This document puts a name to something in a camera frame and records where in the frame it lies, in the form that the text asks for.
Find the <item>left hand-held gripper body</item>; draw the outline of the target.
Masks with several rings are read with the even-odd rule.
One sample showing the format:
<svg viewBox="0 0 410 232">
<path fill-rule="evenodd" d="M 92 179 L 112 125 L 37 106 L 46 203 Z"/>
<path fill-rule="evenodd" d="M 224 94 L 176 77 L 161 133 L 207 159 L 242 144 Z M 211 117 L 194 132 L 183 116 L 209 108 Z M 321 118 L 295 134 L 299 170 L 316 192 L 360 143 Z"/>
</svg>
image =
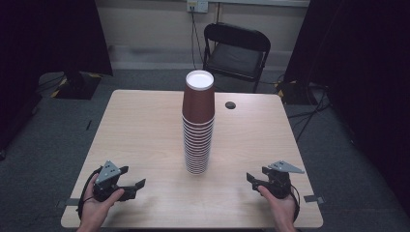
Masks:
<svg viewBox="0 0 410 232">
<path fill-rule="evenodd" d="M 99 173 L 99 176 L 93 186 L 93 193 L 96 200 L 104 202 L 107 200 L 117 189 L 124 191 L 123 195 L 119 198 L 119 201 L 127 201 L 129 199 L 129 187 L 119 187 L 117 185 L 121 176 L 121 167 L 117 167 L 112 161 L 108 160 Z"/>
</svg>

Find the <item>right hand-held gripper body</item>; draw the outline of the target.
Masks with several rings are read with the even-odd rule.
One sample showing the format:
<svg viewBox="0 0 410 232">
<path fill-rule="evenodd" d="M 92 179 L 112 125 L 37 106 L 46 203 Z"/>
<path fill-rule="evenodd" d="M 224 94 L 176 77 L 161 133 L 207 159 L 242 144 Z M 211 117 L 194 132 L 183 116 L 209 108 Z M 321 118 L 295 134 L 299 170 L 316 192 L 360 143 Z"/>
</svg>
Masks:
<svg viewBox="0 0 410 232">
<path fill-rule="evenodd" d="M 272 169 L 272 174 L 268 176 L 267 189 L 278 199 L 286 198 L 291 193 L 290 173 L 305 173 L 301 168 L 284 160 L 273 162 L 266 167 Z"/>
</svg>

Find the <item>stack of brown paper cups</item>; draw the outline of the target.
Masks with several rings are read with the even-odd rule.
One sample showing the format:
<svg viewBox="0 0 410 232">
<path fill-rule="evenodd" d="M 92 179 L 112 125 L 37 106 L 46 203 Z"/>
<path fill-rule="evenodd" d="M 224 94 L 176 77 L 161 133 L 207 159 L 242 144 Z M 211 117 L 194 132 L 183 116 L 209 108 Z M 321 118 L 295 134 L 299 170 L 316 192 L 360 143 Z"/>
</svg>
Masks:
<svg viewBox="0 0 410 232">
<path fill-rule="evenodd" d="M 182 121 L 186 169 L 198 175 L 206 171 L 215 119 L 214 77 L 206 71 L 186 76 Z"/>
</svg>

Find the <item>person's right hand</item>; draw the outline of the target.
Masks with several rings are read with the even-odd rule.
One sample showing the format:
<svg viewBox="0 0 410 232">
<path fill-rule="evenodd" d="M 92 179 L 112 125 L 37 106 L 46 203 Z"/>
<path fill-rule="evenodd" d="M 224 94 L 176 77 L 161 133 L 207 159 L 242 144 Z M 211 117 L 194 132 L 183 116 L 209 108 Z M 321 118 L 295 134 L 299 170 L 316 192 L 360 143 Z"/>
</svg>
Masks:
<svg viewBox="0 0 410 232">
<path fill-rule="evenodd" d="M 277 199 L 265 187 L 259 186 L 259 192 L 267 200 L 275 228 L 294 227 L 294 214 L 296 210 L 295 200 L 288 196 L 284 199 Z"/>
</svg>

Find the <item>person's left hand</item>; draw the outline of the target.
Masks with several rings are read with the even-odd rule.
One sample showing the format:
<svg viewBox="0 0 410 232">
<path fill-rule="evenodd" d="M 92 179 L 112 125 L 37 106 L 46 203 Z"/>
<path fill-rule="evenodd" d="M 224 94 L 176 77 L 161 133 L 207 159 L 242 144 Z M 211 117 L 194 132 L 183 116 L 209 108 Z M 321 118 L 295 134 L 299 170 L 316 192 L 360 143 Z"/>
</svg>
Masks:
<svg viewBox="0 0 410 232">
<path fill-rule="evenodd" d="M 101 229 L 101 226 L 108 215 L 109 209 L 124 193 L 121 188 L 117 189 L 107 200 L 104 202 L 99 202 L 94 198 L 93 194 L 93 186 L 98 176 L 99 174 L 95 174 L 92 177 L 83 195 L 84 203 L 79 227 L 99 227 Z"/>
</svg>

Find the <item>grey tape strip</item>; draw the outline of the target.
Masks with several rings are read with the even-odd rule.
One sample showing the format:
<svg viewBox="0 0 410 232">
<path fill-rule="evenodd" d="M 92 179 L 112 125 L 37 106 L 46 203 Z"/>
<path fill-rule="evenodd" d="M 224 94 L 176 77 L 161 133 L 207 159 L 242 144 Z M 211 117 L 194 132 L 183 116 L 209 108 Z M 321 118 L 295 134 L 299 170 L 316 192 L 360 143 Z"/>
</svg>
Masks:
<svg viewBox="0 0 410 232">
<path fill-rule="evenodd" d="M 322 196 L 316 196 L 316 195 L 305 195 L 304 199 L 306 203 L 316 202 L 317 204 L 323 204 L 326 202 Z"/>
<path fill-rule="evenodd" d="M 57 208 L 61 208 L 64 209 L 67 206 L 77 206 L 79 203 L 79 199 L 78 198 L 69 198 L 66 200 L 60 200 L 57 204 L 56 207 Z"/>
</svg>

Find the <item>stand base with yellow tape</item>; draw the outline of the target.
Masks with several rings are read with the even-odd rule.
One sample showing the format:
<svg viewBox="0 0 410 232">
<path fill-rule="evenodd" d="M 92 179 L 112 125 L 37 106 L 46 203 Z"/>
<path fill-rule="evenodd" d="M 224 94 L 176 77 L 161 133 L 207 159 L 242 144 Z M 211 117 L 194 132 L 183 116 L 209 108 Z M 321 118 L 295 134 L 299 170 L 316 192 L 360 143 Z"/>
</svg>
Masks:
<svg viewBox="0 0 410 232">
<path fill-rule="evenodd" d="M 52 92 L 55 99 L 91 100 L 102 76 L 91 72 L 64 72 L 63 79 Z"/>
<path fill-rule="evenodd" d="M 276 90 L 284 104 L 312 104 L 308 88 L 296 81 L 279 82 L 276 84 Z"/>
</svg>

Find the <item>black folding chair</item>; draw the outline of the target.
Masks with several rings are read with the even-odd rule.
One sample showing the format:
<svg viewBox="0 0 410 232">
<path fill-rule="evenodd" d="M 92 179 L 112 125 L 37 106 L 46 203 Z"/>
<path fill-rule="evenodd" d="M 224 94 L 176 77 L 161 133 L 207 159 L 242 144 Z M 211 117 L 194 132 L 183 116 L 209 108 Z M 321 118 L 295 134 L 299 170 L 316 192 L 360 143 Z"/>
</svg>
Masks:
<svg viewBox="0 0 410 232">
<path fill-rule="evenodd" d="M 252 82 L 255 93 L 271 50 L 263 33 L 223 22 L 208 24 L 204 29 L 203 69 Z"/>
</svg>

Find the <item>dark curtain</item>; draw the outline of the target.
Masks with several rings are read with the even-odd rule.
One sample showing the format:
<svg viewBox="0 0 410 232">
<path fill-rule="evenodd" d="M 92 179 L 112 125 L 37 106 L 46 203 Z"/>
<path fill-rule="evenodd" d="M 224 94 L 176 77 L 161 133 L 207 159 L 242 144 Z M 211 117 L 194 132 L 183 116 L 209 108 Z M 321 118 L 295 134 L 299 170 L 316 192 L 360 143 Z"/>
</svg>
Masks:
<svg viewBox="0 0 410 232">
<path fill-rule="evenodd" d="M 327 87 L 410 217 L 410 0 L 310 0 L 284 79 Z"/>
<path fill-rule="evenodd" d="M 55 72 L 112 73 L 96 0 L 0 0 L 0 151 Z"/>
</svg>

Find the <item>white wall socket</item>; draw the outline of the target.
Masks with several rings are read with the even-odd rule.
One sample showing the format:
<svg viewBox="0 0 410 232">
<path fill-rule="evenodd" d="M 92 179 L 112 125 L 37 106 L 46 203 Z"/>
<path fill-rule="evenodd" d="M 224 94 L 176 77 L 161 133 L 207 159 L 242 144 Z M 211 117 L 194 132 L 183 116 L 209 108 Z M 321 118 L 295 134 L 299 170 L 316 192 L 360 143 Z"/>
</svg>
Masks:
<svg viewBox="0 0 410 232">
<path fill-rule="evenodd" d="M 208 13 L 209 2 L 207 0 L 187 0 L 187 11 L 189 13 Z"/>
</svg>

